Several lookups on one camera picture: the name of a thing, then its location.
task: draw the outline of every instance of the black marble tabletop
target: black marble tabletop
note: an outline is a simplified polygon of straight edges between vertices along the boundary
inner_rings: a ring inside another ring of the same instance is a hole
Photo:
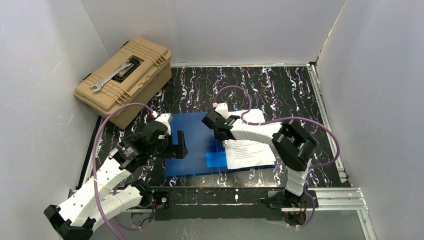
[[[252,96],[252,108],[262,109],[266,120],[301,116],[322,123],[311,79],[304,66],[174,67],[172,79],[148,105],[158,113],[207,112],[212,108],[215,93],[227,85],[247,89]],[[229,89],[221,95],[220,100],[228,103],[230,111],[243,110],[248,106],[245,95],[237,90]],[[97,168],[120,140],[143,129],[146,121],[149,121],[149,117],[147,111],[143,110],[125,130],[107,123],[95,161]],[[308,123],[304,124],[304,128],[318,141],[312,164],[327,162],[333,154],[325,131]],[[279,156],[276,158],[277,165],[272,168],[174,177],[165,176],[164,159],[154,158],[128,177],[122,186],[143,178],[151,186],[163,187],[285,187],[287,167]],[[309,185],[347,187],[349,183],[341,183],[336,165],[333,164],[313,169]]]

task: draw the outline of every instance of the cable connector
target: cable connector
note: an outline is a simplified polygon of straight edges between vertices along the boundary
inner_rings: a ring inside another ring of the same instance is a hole
[[[156,119],[158,117],[158,113],[156,111],[153,111],[152,113],[150,113],[150,116]]]

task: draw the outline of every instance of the robotic arm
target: robotic arm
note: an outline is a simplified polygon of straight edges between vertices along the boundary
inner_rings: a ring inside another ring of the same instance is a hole
[[[177,131],[178,144],[173,144],[171,121],[172,115],[163,113],[146,124],[141,132],[118,143],[97,171],[97,179],[90,178],[69,199],[44,210],[44,215],[64,240],[89,239],[93,231],[104,223],[96,205],[94,181],[97,181],[98,196],[107,219],[135,206],[146,207],[152,202],[152,189],[142,179],[131,183],[120,193],[104,198],[150,158],[183,159],[188,154],[183,131]]]
[[[279,202],[287,207],[302,205],[305,181],[318,144],[298,121],[249,125],[239,116],[229,115],[226,103],[219,103],[202,122],[213,130],[217,141],[252,140],[274,146],[288,167],[287,186],[283,196],[279,196]]]

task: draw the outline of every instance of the wrench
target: wrench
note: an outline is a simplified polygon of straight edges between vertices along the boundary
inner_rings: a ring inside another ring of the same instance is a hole
[[[101,82],[96,82],[93,85],[90,86],[90,89],[93,89],[93,93],[98,93],[100,92],[100,90],[102,89],[103,85],[105,85],[105,83],[107,83],[109,80],[111,80],[116,74],[118,74],[120,71],[124,70],[125,68],[128,68],[129,66],[131,66],[131,61],[130,60],[126,60],[124,63],[122,63],[122,65],[120,67],[118,67],[118,69],[116,69],[114,72],[112,72],[111,75],[109,75],[108,77],[106,77],[103,81]]]

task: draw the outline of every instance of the tan hard case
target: tan hard case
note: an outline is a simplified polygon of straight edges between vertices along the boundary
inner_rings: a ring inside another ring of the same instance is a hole
[[[100,92],[92,92],[92,84],[103,81],[127,60],[131,60],[133,65],[116,75],[120,80],[124,78],[122,82],[114,77],[103,85]],[[147,104],[171,79],[170,61],[169,49],[136,36],[126,42],[103,66],[87,76],[74,94],[102,117],[128,103]],[[142,109],[142,106],[127,107],[117,112],[110,121],[125,129]]]

